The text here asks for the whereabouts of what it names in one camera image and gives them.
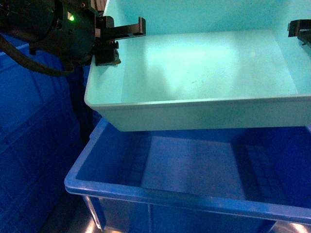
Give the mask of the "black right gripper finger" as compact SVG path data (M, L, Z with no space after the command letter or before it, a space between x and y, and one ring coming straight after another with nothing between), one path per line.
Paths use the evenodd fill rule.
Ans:
M297 37L303 46L311 47L311 20L298 19L289 22L288 37Z

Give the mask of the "left gripper jaw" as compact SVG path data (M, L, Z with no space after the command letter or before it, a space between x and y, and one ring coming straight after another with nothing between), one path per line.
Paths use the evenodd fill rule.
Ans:
M97 41L94 46L96 66L116 66L121 63L119 43L115 40Z

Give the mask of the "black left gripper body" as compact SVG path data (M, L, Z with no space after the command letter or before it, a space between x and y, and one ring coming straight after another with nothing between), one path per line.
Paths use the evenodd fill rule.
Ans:
M65 67L88 66L97 41L104 41L101 32L114 26L113 18L103 16L103 8L94 0L55 0L53 50Z

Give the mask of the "left gripper hook finger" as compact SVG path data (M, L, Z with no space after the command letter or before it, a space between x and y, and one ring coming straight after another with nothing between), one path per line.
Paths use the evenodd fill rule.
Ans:
M119 40L146 35L146 20L138 18L138 23L102 29L102 39Z

